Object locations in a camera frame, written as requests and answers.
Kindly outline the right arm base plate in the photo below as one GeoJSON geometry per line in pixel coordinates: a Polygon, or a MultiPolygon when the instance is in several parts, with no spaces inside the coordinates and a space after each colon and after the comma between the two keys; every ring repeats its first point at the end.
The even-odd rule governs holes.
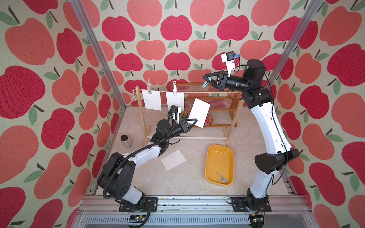
{"type": "Polygon", "coordinates": [[[227,202],[233,207],[234,212],[272,212],[269,198],[262,199],[247,197],[229,197],[227,202]]]}

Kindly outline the white clothespin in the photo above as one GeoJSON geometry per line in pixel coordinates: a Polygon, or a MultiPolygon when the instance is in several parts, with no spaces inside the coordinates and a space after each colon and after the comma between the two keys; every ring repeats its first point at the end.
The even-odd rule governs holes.
{"type": "Polygon", "coordinates": [[[174,93],[174,96],[177,96],[177,86],[176,86],[176,81],[173,81],[173,93],[174,93]]]}

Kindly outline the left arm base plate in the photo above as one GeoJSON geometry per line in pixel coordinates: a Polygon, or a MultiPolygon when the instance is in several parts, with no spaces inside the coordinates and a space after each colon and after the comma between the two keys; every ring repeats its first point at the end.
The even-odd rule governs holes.
{"type": "Polygon", "coordinates": [[[156,212],[157,205],[157,197],[144,197],[137,203],[137,205],[122,200],[119,206],[119,212],[146,213],[148,210],[151,212],[156,212]]]}

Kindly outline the teal clothespin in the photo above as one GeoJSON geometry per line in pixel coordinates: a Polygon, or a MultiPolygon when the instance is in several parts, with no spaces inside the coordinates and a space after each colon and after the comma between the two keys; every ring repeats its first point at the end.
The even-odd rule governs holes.
{"type": "Polygon", "coordinates": [[[211,80],[212,77],[207,77],[207,80],[204,82],[203,84],[203,88],[206,88],[209,85],[209,81],[211,80]]]}

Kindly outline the grey clothespin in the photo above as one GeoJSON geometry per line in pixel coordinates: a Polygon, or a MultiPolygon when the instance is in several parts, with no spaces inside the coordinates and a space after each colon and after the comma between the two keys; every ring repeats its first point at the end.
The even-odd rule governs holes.
{"type": "Polygon", "coordinates": [[[216,172],[216,174],[219,176],[219,178],[217,179],[217,181],[224,182],[224,183],[228,183],[229,182],[229,180],[227,178],[225,178],[224,176],[222,176],[218,172],[216,172]]]}

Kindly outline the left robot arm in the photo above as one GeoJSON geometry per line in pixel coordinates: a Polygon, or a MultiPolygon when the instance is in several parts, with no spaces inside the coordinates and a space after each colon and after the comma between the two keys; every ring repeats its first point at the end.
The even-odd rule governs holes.
{"type": "Polygon", "coordinates": [[[172,105],[168,118],[157,123],[156,132],[146,146],[129,154],[114,153],[110,156],[98,178],[98,186],[103,189],[104,199],[144,206],[145,194],[132,186],[135,170],[161,156],[169,147],[170,139],[189,132],[198,122],[196,118],[180,121],[178,115],[178,107],[172,105]]]}

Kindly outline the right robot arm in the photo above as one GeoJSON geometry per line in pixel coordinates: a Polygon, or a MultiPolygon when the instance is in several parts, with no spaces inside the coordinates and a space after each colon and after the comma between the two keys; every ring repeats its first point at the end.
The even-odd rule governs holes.
{"type": "Polygon", "coordinates": [[[268,189],[274,185],[274,177],[299,156],[299,151],[292,148],[280,126],[271,90],[261,85],[265,72],[262,61],[251,59],[241,77],[231,76],[224,70],[203,76],[207,83],[220,91],[228,89],[241,92],[264,137],[266,153],[255,156],[259,170],[244,203],[249,211],[257,211],[268,202],[268,189]]]}

